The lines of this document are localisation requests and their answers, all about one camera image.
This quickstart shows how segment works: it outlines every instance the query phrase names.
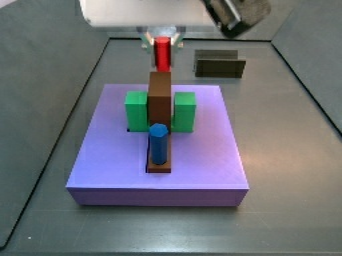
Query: brown block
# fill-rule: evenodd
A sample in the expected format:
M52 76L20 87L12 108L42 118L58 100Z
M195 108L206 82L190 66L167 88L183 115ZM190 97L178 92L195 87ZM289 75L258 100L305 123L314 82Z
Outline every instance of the brown block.
M147 95L149 120L171 119L171 73L151 72Z
M162 165L153 163L153 158L149 149L149 163L147 163L147 172L149 173L171 173L171 135L169 135L169 149L167 149L167 162Z
M150 97L147 103L149 119L169 119L171 104L171 97Z

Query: tall brown block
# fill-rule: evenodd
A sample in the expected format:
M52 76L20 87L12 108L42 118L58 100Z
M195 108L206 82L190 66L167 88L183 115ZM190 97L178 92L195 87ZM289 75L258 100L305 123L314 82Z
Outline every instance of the tall brown block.
M165 124L171 132L171 72L150 73L147 108L150 123Z

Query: green cube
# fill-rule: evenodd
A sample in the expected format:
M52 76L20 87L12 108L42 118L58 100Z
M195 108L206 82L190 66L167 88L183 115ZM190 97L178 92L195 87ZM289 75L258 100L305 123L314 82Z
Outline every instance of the green cube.
M130 91L125 100L129 129L131 132L147 132L147 92Z
M174 97L173 132L193 132L197 112L194 92L177 92Z

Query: purple platform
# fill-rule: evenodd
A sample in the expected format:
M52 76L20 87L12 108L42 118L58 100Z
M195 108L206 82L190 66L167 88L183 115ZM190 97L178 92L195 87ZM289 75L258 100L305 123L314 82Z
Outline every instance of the purple platform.
M219 86L174 85L195 92L194 133L173 133L173 173L146 173L149 133L127 132L127 91L104 87L67 189L82 205L238 206L249 191Z

